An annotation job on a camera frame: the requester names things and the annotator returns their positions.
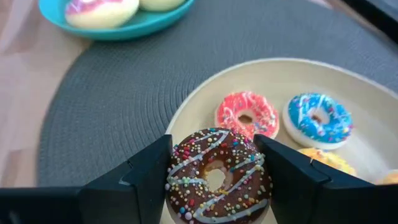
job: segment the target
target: toy donut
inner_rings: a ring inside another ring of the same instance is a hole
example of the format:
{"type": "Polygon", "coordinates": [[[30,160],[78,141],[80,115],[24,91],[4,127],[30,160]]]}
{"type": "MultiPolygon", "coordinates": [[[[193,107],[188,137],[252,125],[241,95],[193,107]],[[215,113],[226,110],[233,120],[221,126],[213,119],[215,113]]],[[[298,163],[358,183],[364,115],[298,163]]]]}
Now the toy donut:
{"type": "Polygon", "coordinates": [[[185,0],[140,0],[140,8],[147,11],[169,11],[179,7],[185,0]]]}
{"type": "Polygon", "coordinates": [[[344,106],[319,93],[293,97],[285,106],[282,119],[296,142],[319,149],[341,147],[353,128],[351,115],[344,106]]]}
{"type": "Polygon", "coordinates": [[[65,9],[67,22],[82,29],[107,29],[127,22],[139,0],[72,0],[65,9]]]}
{"type": "Polygon", "coordinates": [[[251,140],[223,128],[197,131],[173,148],[167,205],[176,224],[260,224],[269,208],[271,177],[251,140]],[[211,188],[210,173],[225,179],[211,188]]]}
{"type": "Polygon", "coordinates": [[[224,98],[216,110],[215,125],[234,129],[250,139],[255,134],[273,139],[279,130],[279,116],[265,97],[243,91],[224,98]]]}
{"type": "Polygon", "coordinates": [[[398,184],[398,170],[390,171],[382,180],[377,184],[398,184]]]}
{"type": "Polygon", "coordinates": [[[356,171],[351,167],[344,159],[332,152],[324,152],[319,149],[300,149],[298,150],[302,154],[311,157],[312,159],[318,160],[319,162],[326,164],[330,167],[338,169],[346,174],[356,177],[356,171]]]}

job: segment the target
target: wooden table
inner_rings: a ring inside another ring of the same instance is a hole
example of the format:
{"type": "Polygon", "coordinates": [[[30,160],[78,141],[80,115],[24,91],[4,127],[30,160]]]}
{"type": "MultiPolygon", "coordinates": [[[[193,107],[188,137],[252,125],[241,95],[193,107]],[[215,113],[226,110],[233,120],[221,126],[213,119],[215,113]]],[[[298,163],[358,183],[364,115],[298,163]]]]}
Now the wooden table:
{"type": "MultiPolygon", "coordinates": [[[[377,32],[339,0],[309,1],[342,10],[377,32]]],[[[45,113],[63,75],[89,45],[47,22],[37,0],[0,0],[1,187],[35,185],[45,113]]]]}

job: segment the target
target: blue frosting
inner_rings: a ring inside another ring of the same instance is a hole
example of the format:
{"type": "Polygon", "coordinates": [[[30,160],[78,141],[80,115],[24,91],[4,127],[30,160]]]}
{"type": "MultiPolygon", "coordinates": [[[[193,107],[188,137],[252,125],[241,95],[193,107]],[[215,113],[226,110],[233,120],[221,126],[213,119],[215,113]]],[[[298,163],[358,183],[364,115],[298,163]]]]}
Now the blue frosting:
{"type": "Polygon", "coordinates": [[[344,141],[353,128],[351,115],[344,106],[330,96],[319,93],[303,93],[293,97],[289,102],[288,114],[298,130],[319,142],[344,141]],[[314,119],[314,114],[325,114],[329,121],[319,123],[314,119]]]}

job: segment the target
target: chocolate donut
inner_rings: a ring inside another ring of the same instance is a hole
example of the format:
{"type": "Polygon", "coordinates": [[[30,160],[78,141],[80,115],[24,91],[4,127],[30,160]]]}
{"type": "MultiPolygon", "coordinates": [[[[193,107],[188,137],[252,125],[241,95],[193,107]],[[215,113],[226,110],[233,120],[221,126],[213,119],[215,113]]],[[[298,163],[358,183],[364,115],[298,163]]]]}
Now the chocolate donut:
{"type": "Polygon", "coordinates": [[[170,213],[189,224],[253,223],[271,198],[264,157],[250,139],[232,130],[208,128],[189,135],[174,146],[168,168],[170,213]],[[206,176],[214,169],[226,178],[212,191],[206,176]]]}

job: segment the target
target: white donut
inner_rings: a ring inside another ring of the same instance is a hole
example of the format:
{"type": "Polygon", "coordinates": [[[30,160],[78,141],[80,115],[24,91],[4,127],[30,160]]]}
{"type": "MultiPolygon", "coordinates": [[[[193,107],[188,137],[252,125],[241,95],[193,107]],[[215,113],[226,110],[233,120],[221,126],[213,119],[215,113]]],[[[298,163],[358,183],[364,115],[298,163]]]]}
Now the white donut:
{"type": "Polygon", "coordinates": [[[353,128],[351,115],[344,107],[318,93],[293,97],[282,112],[282,120],[294,141],[326,150],[344,145],[353,128]]]}
{"type": "Polygon", "coordinates": [[[185,0],[140,0],[140,8],[147,11],[169,11],[181,5],[185,0]]]}
{"type": "Polygon", "coordinates": [[[65,9],[67,22],[82,29],[109,29],[123,25],[138,10],[139,0],[72,0],[65,9]]]}

